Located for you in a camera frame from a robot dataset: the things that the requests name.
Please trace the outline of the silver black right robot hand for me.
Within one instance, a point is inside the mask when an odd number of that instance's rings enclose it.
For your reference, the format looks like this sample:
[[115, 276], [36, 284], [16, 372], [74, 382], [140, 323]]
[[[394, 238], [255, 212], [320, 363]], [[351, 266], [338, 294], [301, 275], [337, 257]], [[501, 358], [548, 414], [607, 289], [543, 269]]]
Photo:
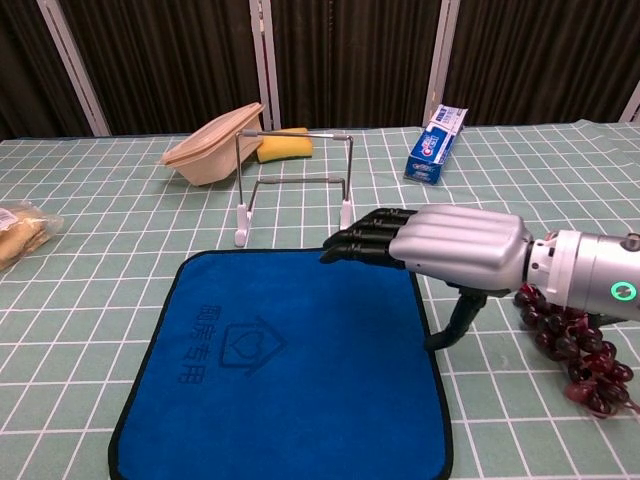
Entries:
[[521, 217], [454, 205], [378, 208], [323, 243], [320, 261], [358, 261], [435, 278], [459, 291], [445, 329], [426, 337], [436, 351], [457, 343], [489, 297], [526, 280], [533, 237]]

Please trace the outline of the blue cloth mat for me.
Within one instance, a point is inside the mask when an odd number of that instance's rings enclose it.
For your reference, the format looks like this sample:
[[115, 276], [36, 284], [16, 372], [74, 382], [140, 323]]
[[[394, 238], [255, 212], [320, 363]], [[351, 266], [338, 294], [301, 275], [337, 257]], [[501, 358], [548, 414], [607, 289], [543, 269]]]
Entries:
[[416, 277], [316, 249], [185, 260], [112, 434], [111, 480], [448, 480]]

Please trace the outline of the yellow sponge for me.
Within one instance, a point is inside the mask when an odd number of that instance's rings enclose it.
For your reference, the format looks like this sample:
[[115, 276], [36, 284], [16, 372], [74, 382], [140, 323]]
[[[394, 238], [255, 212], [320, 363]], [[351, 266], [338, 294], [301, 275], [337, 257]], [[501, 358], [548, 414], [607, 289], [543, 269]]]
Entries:
[[259, 163], [268, 163], [290, 158], [311, 157], [313, 142], [308, 137], [263, 136], [256, 150]]

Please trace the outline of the beige plastic bowl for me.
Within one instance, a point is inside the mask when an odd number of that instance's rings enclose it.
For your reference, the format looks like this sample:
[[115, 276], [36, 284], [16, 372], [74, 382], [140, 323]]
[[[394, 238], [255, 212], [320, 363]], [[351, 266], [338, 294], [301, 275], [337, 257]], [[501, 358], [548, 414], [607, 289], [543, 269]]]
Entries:
[[224, 180], [237, 168], [235, 135], [261, 131], [264, 106], [253, 102], [224, 113], [162, 155], [162, 163], [190, 184], [202, 186]]

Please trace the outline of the blue white toothpaste box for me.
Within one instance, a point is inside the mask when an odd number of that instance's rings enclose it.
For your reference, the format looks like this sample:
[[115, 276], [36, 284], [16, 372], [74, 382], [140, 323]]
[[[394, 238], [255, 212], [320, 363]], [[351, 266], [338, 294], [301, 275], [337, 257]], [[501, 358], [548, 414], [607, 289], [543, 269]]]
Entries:
[[409, 152], [404, 177], [436, 185], [468, 110], [440, 104]]

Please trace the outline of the dark red grape bunch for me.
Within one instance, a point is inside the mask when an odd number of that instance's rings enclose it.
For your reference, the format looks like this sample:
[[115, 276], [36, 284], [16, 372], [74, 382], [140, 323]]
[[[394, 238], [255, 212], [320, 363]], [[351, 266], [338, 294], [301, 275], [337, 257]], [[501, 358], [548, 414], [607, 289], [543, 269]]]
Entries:
[[640, 404], [628, 391], [634, 372], [617, 359], [616, 346], [603, 338], [594, 315], [552, 304], [531, 284], [520, 287], [513, 303], [524, 324], [534, 330], [538, 350], [565, 365], [566, 398], [598, 418], [621, 409], [640, 415]]

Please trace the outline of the dark pleated curtain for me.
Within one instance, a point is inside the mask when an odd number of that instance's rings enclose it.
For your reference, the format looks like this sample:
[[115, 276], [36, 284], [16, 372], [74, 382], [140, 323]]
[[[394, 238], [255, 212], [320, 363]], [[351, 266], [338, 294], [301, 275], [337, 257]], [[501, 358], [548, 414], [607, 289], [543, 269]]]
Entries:
[[[286, 127], [416, 126], [445, 0], [271, 0]], [[259, 99], [249, 0], [59, 0], [114, 135], [186, 133]], [[444, 87], [468, 125], [616, 121], [640, 0], [461, 0]], [[91, 128], [37, 0], [0, 0], [0, 141]]]

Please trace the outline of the green checkered tablecloth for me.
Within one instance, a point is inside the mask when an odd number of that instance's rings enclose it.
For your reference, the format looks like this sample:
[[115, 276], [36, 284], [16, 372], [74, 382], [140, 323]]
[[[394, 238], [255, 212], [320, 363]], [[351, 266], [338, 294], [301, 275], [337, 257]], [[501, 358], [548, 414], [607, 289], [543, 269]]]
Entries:
[[[319, 245], [352, 177], [356, 216], [460, 204], [560, 228], [640, 233], [640, 123], [467, 127], [440, 182], [404, 178], [415, 127], [320, 140], [308, 160], [247, 162], [254, 248]], [[174, 136], [0, 142], [0, 202], [61, 231], [0, 273], [0, 480], [107, 480], [107, 448], [182, 261], [233, 244], [233, 181], [189, 185], [161, 163]], [[297, 184], [297, 177], [309, 182]], [[438, 363], [452, 419], [451, 480], [640, 480], [640, 415], [598, 420], [563, 396], [561, 367], [494, 299]]]

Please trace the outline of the bread in clear bag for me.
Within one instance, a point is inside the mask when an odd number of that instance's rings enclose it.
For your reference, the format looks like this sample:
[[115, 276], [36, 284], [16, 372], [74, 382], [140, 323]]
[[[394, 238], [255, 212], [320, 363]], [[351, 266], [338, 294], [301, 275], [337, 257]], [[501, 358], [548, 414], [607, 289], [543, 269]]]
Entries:
[[0, 202], [0, 272], [49, 241], [63, 223], [29, 201]]

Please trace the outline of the grey metal partition post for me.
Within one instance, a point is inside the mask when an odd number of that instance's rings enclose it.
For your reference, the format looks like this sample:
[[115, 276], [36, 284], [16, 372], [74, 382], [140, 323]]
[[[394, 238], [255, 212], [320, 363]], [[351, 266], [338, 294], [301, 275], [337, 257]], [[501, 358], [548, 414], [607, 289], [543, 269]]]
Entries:
[[73, 90], [94, 136], [111, 131], [59, 0], [36, 0]]
[[442, 103], [461, 0], [441, 0], [422, 126]]
[[263, 128], [282, 128], [271, 0], [248, 0]]
[[619, 117], [619, 122], [640, 122], [640, 80], [637, 82], [636, 87], [627, 101]]

